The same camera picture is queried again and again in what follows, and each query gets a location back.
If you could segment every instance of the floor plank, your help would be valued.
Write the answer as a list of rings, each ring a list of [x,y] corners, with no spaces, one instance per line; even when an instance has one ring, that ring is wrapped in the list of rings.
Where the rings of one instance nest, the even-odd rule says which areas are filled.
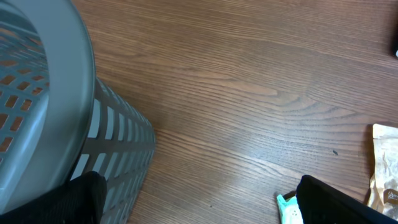
[[[278,223],[311,174],[363,201],[395,122],[396,1],[74,0],[157,152],[130,223]]]

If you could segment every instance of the wood grain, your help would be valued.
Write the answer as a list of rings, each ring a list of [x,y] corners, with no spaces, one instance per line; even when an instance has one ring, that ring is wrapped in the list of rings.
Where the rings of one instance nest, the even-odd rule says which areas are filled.
[[[363,201],[398,119],[397,1],[74,0],[157,152],[130,223],[278,223],[314,175]]]

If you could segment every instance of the laundry basket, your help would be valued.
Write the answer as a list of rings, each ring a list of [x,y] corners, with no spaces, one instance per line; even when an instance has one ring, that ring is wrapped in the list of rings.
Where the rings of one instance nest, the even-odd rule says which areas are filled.
[[[125,223],[155,149],[148,120],[95,76],[69,0],[0,0],[0,214],[90,170]]]

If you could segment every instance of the black object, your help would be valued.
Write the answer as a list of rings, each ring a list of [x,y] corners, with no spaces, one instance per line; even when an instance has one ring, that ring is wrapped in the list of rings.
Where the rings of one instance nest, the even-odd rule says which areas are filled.
[[[91,171],[15,210],[0,215],[0,223],[100,223],[105,198],[105,178]]]
[[[304,224],[398,224],[310,175],[297,186],[297,202]]]

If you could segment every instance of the teal object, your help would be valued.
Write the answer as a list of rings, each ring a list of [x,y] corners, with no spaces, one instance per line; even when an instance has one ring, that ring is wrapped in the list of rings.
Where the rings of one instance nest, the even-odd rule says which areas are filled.
[[[296,196],[285,200],[283,196],[278,195],[276,199],[282,224],[303,224]]]

